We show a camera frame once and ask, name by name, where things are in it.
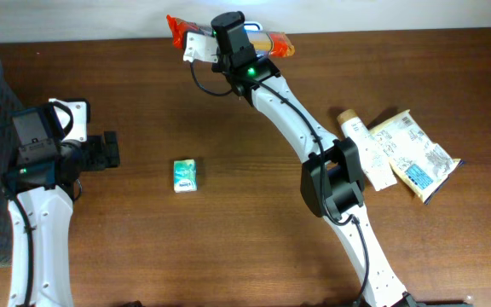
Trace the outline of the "small teal tissue pack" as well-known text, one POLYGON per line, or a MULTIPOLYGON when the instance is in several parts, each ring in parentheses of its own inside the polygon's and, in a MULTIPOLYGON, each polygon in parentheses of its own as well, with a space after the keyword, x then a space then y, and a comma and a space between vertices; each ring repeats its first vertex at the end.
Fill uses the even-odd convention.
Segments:
POLYGON ((198 189, 194 159, 176 160, 173 164, 174 191, 193 192, 198 189))

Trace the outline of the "white tube with tan cap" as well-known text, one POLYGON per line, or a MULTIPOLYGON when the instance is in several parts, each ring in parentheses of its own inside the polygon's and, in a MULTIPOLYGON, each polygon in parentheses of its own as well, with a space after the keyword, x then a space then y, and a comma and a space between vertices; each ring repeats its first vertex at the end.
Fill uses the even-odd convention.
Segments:
POLYGON ((337 121, 344 135, 358 147, 361 168, 373 188, 379 191, 397 184, 387 155, 356 112, 348 109, 337 116, 337 121))

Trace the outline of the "yellow snack bag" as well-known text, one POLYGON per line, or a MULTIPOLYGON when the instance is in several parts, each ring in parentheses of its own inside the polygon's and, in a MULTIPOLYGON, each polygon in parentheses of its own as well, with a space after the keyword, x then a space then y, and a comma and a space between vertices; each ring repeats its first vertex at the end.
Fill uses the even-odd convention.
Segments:
POLYGON ((392 171, 426 205, 464 164, 433 142, 408 110, 373 127, 370 133, 387 155, 392 171))

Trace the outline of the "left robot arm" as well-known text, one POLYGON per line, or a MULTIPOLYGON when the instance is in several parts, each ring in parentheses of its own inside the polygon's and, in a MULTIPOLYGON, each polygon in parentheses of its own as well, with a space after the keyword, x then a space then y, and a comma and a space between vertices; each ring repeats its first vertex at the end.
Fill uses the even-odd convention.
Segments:
POLYGON ((118 138, 87 132, 90 103, 51 98, 14 113, 18 136, 2 175, 13 230, 10 306, 73 304, 68 236, 80 175, 120 164, 118 138))

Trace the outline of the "orange pasta packet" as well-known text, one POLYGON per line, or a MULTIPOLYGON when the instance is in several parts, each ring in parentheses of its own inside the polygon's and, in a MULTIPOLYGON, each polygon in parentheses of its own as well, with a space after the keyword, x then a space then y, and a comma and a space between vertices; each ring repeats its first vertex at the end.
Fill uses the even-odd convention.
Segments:
MULTIPOLYGON (((166 15, 168 26, 172 33, 173 45, 178 49, 185 47, 185 37, 187 32, 196 32, 205 36, 216 36, 211 26, 198 24, 191 21, 166 15)), ((245 29, 249 41, 259 56, 288 57, 295 53, 295 48, 290 39, 284 32, 248 32, 245 29)))

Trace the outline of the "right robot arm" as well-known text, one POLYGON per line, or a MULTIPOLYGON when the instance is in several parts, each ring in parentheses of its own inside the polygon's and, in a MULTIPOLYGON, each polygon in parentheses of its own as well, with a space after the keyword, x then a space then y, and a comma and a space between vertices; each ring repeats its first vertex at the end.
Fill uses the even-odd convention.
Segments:
POLYGON ((277 66, 257 55, 240 11, 218 15, 211 28, 217 41, 217 70, 237 96, 275 125, 298 156, 304 203, 336 234, 361 283, 353 304, 416 305, 390 267, 369 221, 354 141, 339 140, 320 125, 293 95, 277 66))

